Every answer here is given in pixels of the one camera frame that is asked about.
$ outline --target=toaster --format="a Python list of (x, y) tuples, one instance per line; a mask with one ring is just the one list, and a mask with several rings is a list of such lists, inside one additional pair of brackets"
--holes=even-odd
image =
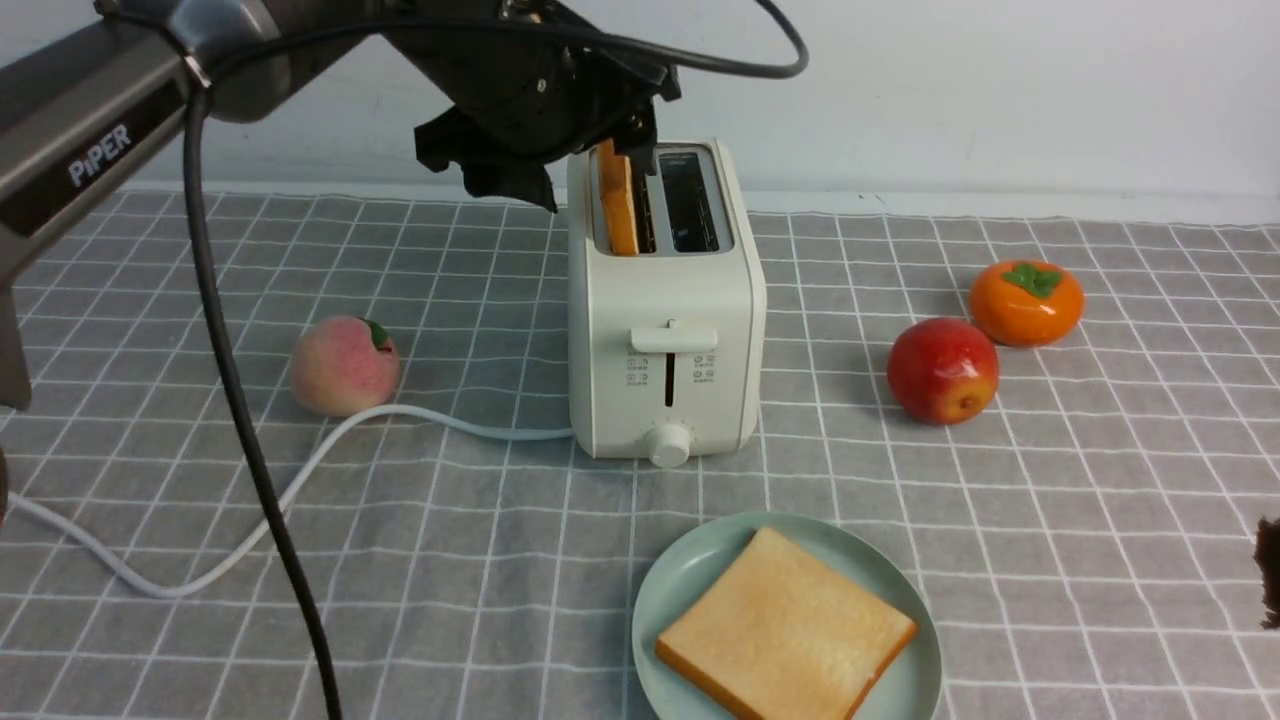
[(591, 457), (658, 468), (737, 451), (759, 420), (767, 292), (730, 154), (659, 142), (654, 174), (628, 170), (635, 251), (620, 254), (602, 152), (567, 168), (575, 438)]

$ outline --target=bread slice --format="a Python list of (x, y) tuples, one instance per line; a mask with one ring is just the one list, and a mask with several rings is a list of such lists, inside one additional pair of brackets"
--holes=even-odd
[(667, 628), (657, 655), (739, 720), (849, 720), (915, 623), (773, 528)]
[(636, 204), (631, 188), (631, 159), (618, 155), (613, 140), (596, 147), (600, 167), (600, 205), (609, 231), (609, 249), (614, 255), (627, 258), (640, 254), (640, 234), (636, 232)]

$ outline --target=plate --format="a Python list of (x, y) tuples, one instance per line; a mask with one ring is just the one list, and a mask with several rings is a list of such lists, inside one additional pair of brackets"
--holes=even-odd
[(929, 611), (911, 583), (874, 547), (822, 520), (783, 512), (744, 512), (705, 523), (653, 564), (631, 618), (631, 652), (640, 685), (662, 720), (732, 720), (732, 715), (677, 675), (654, 653), (658, 635), (707, 592), (769, 525), (918, 625), (915, 638), (881, 675), (854, 720), (929, 720), (942, 696), (942, 650)]

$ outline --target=toaster knob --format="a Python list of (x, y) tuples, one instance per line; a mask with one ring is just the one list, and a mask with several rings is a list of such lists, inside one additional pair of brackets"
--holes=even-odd
[(689, 430), (680, 425), (662, 425), (649, 430), (645, 438), (649, 461), (658, 468), (676, 468), (689, 460)]

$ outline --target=orange persimmon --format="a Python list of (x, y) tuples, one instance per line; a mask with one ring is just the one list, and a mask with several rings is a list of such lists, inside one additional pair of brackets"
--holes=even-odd
[(969, 313), (973, 324), (1001, 345), (1048, 345), (1066, 337), (1080, 322), (1084, 288), (1052, 263), (996, 263), (973, 282)]

